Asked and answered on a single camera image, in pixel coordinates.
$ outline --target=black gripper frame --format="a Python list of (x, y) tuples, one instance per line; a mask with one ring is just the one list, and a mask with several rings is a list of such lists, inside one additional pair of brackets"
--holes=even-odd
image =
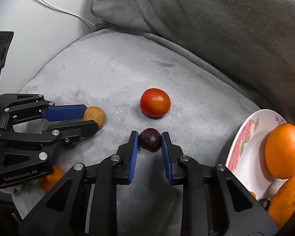
[[(137, 138), (138, 133), (132, 131), (129, 142), (99, 164), (75, 164), (24, 218), (19, 234), (117, 236), (116, 185), (131, 183), (131, 153), (132, 147), (137, 147)], [(90, 198), (92, 184), (95, 187)], [(88, 207), (90, 225), (86, 233)]]
[(222, 164), (199, 164), (162, 134), (166, 176), (183, 185), (181, 236), (273, 236), (277, 226), (240, 181)]
[[(13, 32), (0, 32), (0, 74)], [(98, 125), (81, 121), (85, 105), (55, 106), (38, 94), (0, 95), (0, 189), (38, 179), (53, 172), (63, 146), (93, 136)], [(13, 125), (36, 119), (69, 121), (50, 126), (41, 134), (14, 132)]]

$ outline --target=plum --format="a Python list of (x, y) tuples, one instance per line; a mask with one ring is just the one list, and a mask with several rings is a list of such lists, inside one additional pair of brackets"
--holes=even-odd
[(157, 152), (162, 145), (162, 137), (158, 130), (153, 128), (145, 129), (138, 138), (138, 144), (141, 148), (150, 152)]
[(269, 209), (269, 206), (270, 206), (270, 199), (262, 198), (262, 199), (258, 200), (258, 202), (260, 203), (260, 205), (261, 205), (265, 210), (268, 210), (268, 209)]

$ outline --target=white wall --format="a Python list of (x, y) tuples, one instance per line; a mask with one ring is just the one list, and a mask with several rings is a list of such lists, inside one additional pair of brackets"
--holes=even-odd
[[(90, 0), (45, 1), (94, 24), (100, 22), (90, 13)], [(89, 30), (77, 18), (53, 11), (37, 0), (0, 0), (0, 31), (14, 31), (1, 73), (2, 94), (18, 92), (53, 56)]]

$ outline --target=white cable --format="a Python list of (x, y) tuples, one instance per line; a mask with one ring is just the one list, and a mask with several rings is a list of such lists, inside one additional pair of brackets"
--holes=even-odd
[(81, 20), (81, 21), (82, 21), (82, 22), (88, 27), (88, 29), (90, 29), (90, 27), (86, 24), (86, 22), (89, 23), (89, 24), (91, 24), (92, 26), (95, 26), (93, 23), (89, 22), (87, 19), (85, 19), (85, 18), (83, 18), (83, 17), (81, 17), (81, 16), (79, 16), (79, 15), (76, 15), (76, 14), (73, 14), (73, 13), (71, 13), (71, 12), (68, 12), (68, 11), (64, 11), (64, 10), (58, 9), (58, 8), (56, 8), (56, 7), (52, 6), (52, 5), (50, 5), (49, 3), (45, 2), (44, 0), (41, 0), (41, 1), (42, 1), (43, 3), (45, 3), (46, 5), (48, 5), (51, 9), (54, 9), (55, 11), (59, 11), (59, 12), (65, 13), (65, 14), (69, 14), (69, 15), (72, 15), (72, 16), (78, 18), (79, 20)]

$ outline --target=blue gripper pad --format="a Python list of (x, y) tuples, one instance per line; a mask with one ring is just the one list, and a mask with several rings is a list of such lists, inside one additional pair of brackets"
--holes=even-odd
[(162, 155), (163, 155), (166, 178), (167, 178), (168, 182), (170, 184), (172, 184), (173, 176), (172, 176), (171, 158), (168, 153), (168, 147), (167, 147), (164, 133), (162, 133)]
[(85, 105), (51, 106), (41, 113), (47, 121), (63, 121), (82, 119), (87, 107)]
[(136, 158), (138, 155), (138, 138), (139, 138), (139, 133), (134, 131), (136, 136), (133, 140), (133, 146), (132, 146), (132, 151), (131, 151), (131, 156), (130, 156), (130, 161), (129, 161), (129, 176), (128, 176), (128, 182), (129, 184), (132, 183), (132, 180), (134, 178), (134, 170), (136, 168)]

